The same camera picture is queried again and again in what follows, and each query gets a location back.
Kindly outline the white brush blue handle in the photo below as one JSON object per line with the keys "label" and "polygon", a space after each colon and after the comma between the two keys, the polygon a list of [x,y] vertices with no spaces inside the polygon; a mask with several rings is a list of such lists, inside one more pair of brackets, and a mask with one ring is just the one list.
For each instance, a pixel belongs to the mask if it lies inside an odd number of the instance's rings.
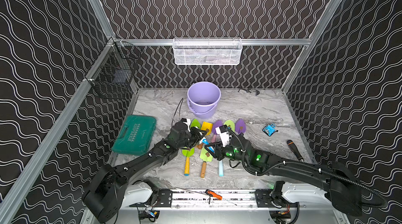
{"label": "white brush blue handle", "polygon": [[[226,146],[230,142],[229,132],[228,131],[226,133],[224,133],[224,134],[219,135],[219,138],[220,138],[220,140],[221,140],[221,142],[223,143],[224,146]],[[209,142],[206,140],[206,138],[203,140],[203,144],[209,144]]]}

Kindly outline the green trowel yellow handle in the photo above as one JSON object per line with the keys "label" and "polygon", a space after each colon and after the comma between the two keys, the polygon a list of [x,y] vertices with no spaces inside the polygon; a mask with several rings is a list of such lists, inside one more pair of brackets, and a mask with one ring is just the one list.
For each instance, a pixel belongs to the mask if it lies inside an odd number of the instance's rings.
{"label": "green trowel yellow handle", "polygon": [[182,150],[182,155],[186,157],[185,161],[185,169],[184,169],[184,175],[189,176],[189,171],[190,171],[190,157],[194,154],[195,149],[187,149],[187,150]]}

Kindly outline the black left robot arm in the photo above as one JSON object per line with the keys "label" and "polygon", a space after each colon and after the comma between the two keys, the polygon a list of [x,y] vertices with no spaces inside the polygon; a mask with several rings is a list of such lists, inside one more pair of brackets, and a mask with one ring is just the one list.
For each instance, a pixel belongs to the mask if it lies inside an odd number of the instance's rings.
{"label": "black left robot arm", "polygon": [[173,160],[179,150],[195,147],[208,132],[183,121],[175,123],[168,136],[144,155],[122,165],[102,166],[84,190],[82,202],[100,223],[106,223],[121,208],[129,184]]}

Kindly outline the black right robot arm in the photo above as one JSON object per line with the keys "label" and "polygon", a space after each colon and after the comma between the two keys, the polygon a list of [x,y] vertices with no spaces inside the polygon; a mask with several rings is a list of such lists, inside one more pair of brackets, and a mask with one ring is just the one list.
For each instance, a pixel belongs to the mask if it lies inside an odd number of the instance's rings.
{"label": "black right robot arm", "polygon": [[281,176],[323,190],[325,201],[347,215],[359,217],[363,207],[385,208],[387,200],[379,192],[363,185],[343,164],[330,166],[289,160],[268,151],[256,149],[242,134],[227,132],[228,141],[214,142],[204,148],[221,161],[237,161],[254,176]]}

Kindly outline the light green square trowel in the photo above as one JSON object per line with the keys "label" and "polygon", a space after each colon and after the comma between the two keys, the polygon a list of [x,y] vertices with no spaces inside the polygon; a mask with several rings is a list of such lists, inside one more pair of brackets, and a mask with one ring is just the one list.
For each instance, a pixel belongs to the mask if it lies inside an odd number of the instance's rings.
{"label": "light green square trowel", "polygon": [[207,163],[213,160],[213,156],[209,153],[208,149],[203,148],[200,153],[200,158],[203,161],[200,177],[204,178],[207,168]]}

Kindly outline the light blue trowel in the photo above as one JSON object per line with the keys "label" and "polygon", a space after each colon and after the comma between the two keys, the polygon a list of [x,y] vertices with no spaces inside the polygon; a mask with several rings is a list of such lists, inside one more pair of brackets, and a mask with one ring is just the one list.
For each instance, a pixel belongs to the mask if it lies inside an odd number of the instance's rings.
{"label": "light blue trowel", "polygon": [[223,160],[220,160],[218,162],[218,175],[220,177],[224,176],[224,164],[223,164]]}

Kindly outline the purple plastic bucket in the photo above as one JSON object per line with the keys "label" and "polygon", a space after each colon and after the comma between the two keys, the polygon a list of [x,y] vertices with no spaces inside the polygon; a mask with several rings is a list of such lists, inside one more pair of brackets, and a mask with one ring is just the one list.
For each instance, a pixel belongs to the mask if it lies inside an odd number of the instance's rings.
{"label": "purple plastic bucket", "polygon": [[221,99],[220,88],[210,82],[197,82],[187,90],[187,106],[199,119],[209,119],[215,114]]}

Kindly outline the blue tape measure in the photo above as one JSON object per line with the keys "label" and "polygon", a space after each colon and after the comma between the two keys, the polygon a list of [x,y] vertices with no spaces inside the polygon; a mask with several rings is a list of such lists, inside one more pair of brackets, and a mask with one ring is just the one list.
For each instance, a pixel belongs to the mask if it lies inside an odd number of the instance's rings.
{"label": "blue tape measure", "polygon": [[271,123],[265,126],[262,131],[269,137],[271,137],[274,133],[278,132],[275,123]]}

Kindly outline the green plastic tool case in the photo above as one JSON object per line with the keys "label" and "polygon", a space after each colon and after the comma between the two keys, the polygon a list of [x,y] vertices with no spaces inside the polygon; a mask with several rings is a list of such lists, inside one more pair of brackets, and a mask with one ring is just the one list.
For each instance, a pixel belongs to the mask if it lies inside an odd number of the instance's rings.
{"label": "green plastic tool case", "polygon": [[144,155],[149,149],[156,124],[157,120],[151,116],[128,116],[112,151],[133,156]]}

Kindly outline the black clamp on table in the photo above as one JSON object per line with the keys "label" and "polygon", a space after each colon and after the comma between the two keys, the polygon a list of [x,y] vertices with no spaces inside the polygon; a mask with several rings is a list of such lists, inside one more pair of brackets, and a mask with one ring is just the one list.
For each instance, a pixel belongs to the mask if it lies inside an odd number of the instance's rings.
{"label": "black clamp on table", "polygon": [[238,92],[240,92],[240,91],[245,91],[246,93],[255,94],[255,96],[258,96],[260,94],[259,90],[253,89],[253,88],[248,88],[248,89],[239,88]]}

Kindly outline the orange handled screwdriver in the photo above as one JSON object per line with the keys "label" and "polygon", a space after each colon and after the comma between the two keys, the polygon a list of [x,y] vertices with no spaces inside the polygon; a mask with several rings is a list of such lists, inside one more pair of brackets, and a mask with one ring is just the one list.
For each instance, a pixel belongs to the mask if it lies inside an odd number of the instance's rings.
{"label": "orange handled screwdriver", "polygon": [[205,191],[205,194],[208,196],[208,204],[211,203],[211,199],[213,199],[213,198],[215,198],[215,199],[217,199],[219,201],[223,200],[223,197],[221,195],[217,194],[216,192],[214,192],[214,191],[212,191],[210,189],[207,189]]}

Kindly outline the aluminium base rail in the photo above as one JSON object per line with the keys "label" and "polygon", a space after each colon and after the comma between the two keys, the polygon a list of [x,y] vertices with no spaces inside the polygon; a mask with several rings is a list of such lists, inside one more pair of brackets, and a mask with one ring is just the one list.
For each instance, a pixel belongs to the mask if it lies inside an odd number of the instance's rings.
{"label": "aluminium base rail", "polygon": [[138,206],[154,210],[285,210],[288,207],[296,208],[296,204],[300,208],[334,208],[322,190],[305,184],[287,183],[285,195],[274,199],[271,198],[274,193],[270,189],[222,189],[215,192],[223,200],[213,198],[208,204],[208,196],[202,189],[167,188],[152,192],[149,186],[138,184],[126,190],[120,209]]}

